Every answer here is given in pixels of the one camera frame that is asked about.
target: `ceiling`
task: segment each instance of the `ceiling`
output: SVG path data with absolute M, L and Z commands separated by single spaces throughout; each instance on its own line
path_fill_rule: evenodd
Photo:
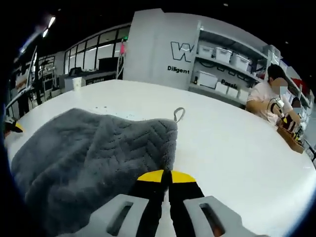
M 65 50 L 78 41 L 100 31 L 119 24 L 132 21 L 137 10 L 161 8 L 164 12 L 183 12 L 197 14 L 225 21 L 238 26 L 267 44 L 277 47 L 286 63 L 292 66 L 303 80 L 314 89 L 316 80 L 314 71 L 312 12 L 310 6 L 303 1 L 288 3 L 280 0 L 212 0 L 195 1 L 186 4 L 184 1 L 151 1 L 150 3 L 124 5 L 124 2 L 100 5 L 83 1 L 82 5 L 73 3 L 71 6 L 47 5 L 35 6 L 32 14 L 23 7 L 17 9 L 18 18 L 22 22 L 21 29 L 14 39 L 22 45 L 26 37 L 39 24 L 43 16 L 50 13 L 56 16 L 47 37 L 44 39 L 42 55 Z

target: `black frame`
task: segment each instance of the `black frame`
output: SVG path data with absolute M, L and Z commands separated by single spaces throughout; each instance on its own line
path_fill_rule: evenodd
M 94 57 L 94 68 L 96 68 L 96 65 L 97 65 L 97 55 L 98 55 L 98 49 L 99 49 L 99 47 L 102 47 L 102 46 L 105 46 L 105 45 L 108 45 L 108 44 L 113 44 L 112 57 L 114 57 L 116 44 L 121 42 L 121 39 L 118 39 L 119 30 L 124 29 L 124 28 L 130 28 L 130 25 L 123 26 L 123 27 L 119 27 L 119 28 L 116 28 L 116 29 L 113 29 L 113 30 L 109 30 L 109 31 L 105 31 L 105 32 L 101 32 L 101 33 L 99 33 L 98 35 L 91 36 L 91 37 L 87 38 L 85 41 L 81 41 L 81 42 L 77 43 L 76 45 L 73 45 L 71 48 L 69 48 L 69 50 L 65 51 L 65 56 L 64 56 L 64 74 L 66 73 L 66 71 L 65 71 L 66 54 L 67 54 L 67 52 L 69 51 L 69 55 L 68 55 L 68 73 L 69 73 L 70 55 L 71 55 L 71 50 L 72 50 L 72 48 L 74 48 L 74 47 L 76 47 L 75 67 L 76 67 L 76 64 L 77 64 L 77 54 L 83 52 L 83 69 L 84 69 L 85 53 L 86 53 L 86 51 L 87 51 L 87 42 L 88 42 L 89 40 L 95 38 L 95 37 L 98 37 L 98 39 L 97 39 L 97 44 L 91 47 L 91 48 L 96 47 L 95 57 Z M 104 33 L 111 32 L 111 31 L 116 31 L 115 39 L 114 39 L 114 40 L 110 40 L 110 41 L 108 41 L 108 42 L 100 43 L 100 36 L 101 36 L 102 34 L 104 34 Z M 83 43 L 83 42 L 85 42 L 85 44 L 84 44 L 84 49 L 78 51 L 78 45 L 81 44 L 81 43 Z

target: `red object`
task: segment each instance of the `red object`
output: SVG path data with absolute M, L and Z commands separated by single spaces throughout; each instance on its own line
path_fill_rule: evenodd
M 303 82 L 301 79 L 295 79 L 295 78 L 292 78 L 292 80 L 298 86 L 298 88 L 300 88 L 300 85 L 303 86 L 302 92 L 303 92 L 304 95 L 308 95 L 309 94 L 310 89 L 307 87 L 305 82 Z

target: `shelf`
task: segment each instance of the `shelf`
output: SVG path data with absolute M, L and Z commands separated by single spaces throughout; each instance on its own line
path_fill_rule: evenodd
M 292 87 L 294 87 L 295 89 L 297 89 L 297 93 L 299 93 L 299 92 L 300 92 L 300 88 L 297 86 L 297 84 L 295 84 L 295 82 L 292 80 L 292 78 L 289 77 L 288 75 L 286 75 L 286 77 L 287 77 L 287 78 L 286 78 L 287 81 L 290 82 L 289 84 L 290 84 Z M 306 106 L 308 106 L 309 108 L 311 107 L 310 102 L 308 101 L 308 99 L 306 98 L 306 96 L 305 96 L 303 93 L 301 93 L 301 101 L 303 101 L 304 104 L 305 104 Z
M 236 102 L 236 103 L 238 103 L 238 104 L 246 105 L 246 102 L 241 101 L 241 100 L 239 100 L 238 98 L 234 98 L 234 97 L 231 97 L 231 96 L 229 96 L 229 95 L 223 94 L 223 93 L 218 92 L 218 91 L 216 91 L 215 89 L 210 88 L 210 87 L 207 87 L 207 86 L 196 85 L 196 84 L 194 84 L 194 83 L 190 83 L 189 88 L 193 88 L 193 89 L 197 89 L 197 90 L 202 90 L 202 91 L 208 92 L 208 93 L 210 93 L 210 94 L 215 94 L 215 95 L 218 95 L 218 96 L 220 96 L 220 97 L 224 97 L 224 98 L 226 98 L 226 99 L 228 99 L 228 100 L 231 100 L 231 101 L 234 101 L 234 102 Z
M 235 66 L 233 66 L 233 65 L 231 65 L 231 64 L 229 64 L 229 63 L 221 62 L 221 61 L 218 61 L 218 60 L 216 60 L 216 59 L 214 59 L 214 58 L 202 57 L 202 56 L 200 56 L 200 55 L 198 55 L 198 54 L 196 55 L 196 58 L 197 58 L 197 59 L 202 59 L 202 60 L 205 60 L 205 61 L 209 61 L 209 62 L 213 62 L 213 63 L 219 64 L 219 65 L 222 65 L 222 66 L 224 66 L 224 67 L 226 67 L 226 68 L 228 68 L 228 69 L 231 69 L 231 70 L 234 70 L 235 72 L 238 72 L 239 74 L 242 74 L 242 75 L 244 75 L 244 76 L 247 76 L 248 78 L 251 78 L 251 79 L 253 79 L 253 80 L 256 80 L 257 82 L 263 82 L 262 79 L 259 79 L 259 78 L 257 78 L 256 76 L 254 76 L 253 74 L 251 74 L 251 73 L 249 73 L 249 72 L 246 72 L 246 71 L 244 71 L 244 70 L 242 70 L 242 69 L 239 69 L 239 68 L 237 68 L 237 67 L 235 67 Z
M 236 51 L 240 54 L 249 57 L 250 59 L 268 59 L 267 55 L 265 55 L 264 53 L 230 36 L 215 33 L 201 28 L 200 38 L 202 40 L 206 40 L 218 45 L 222 45 L 223 47 L 227 47 L 233 51 Z

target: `man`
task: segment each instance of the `man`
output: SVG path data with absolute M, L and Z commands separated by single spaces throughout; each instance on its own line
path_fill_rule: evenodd
M 26 88 L 26 82 L 27 82 L 27 76 L 28 76 L 28 70 L 23 70 L 23 67 L 20 68 L 20 74 L 16 79 L 16 86 L 18 93 Z M 19 117 L 21 118 L 24 114 L 30 111 L 29 109 L 29 101 L 27 94 L 23 94 L 18 99 L 18 106 L 19 106 Z
M 275 64 L 268 67 L 268 82 L 258 83 L 250 92 L 246 104 L 246 109 L 251 113 L 269 121 L 273 125 L 277 125 L 280 121 L 281 114 L 279 112 L 272 113 L 270 110 L 273 98 L 281 98 L 284 103 L 282 108 L 284 114 L 289 114 L 292 120 L 300 123 L 300 117 L 293 111 L 293 108 L 284 94 L 276 94 L 272 89 L 272 83 L 276 79 L 284 79 L 285 73 L 283 69 Z

